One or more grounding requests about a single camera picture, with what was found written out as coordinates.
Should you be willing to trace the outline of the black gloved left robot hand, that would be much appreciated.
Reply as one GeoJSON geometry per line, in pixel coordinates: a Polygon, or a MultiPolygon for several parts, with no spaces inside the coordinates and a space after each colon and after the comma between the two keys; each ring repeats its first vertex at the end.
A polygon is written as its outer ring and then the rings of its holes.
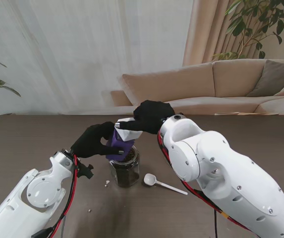
{"type": "Polygon", "coordinates": [[[101,143],[101,139],[108,140],[114,132],[114,123],[107,121],[88,127],[71,146],[71,154],[78,158],[89,158],[94,155],[122,155],[120,147],[110,147],[101,143]]]}

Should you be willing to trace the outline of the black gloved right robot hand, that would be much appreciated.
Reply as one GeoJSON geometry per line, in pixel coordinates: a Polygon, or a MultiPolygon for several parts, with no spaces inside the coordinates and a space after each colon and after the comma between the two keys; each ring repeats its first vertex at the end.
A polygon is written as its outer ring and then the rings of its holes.
{"type": "Polygon", "coordinates": [[[115,128],[157,134],[163,121],[175,115],[169,103],[146,100],[133,112],[134,120],[115,123],[115,128]]]}

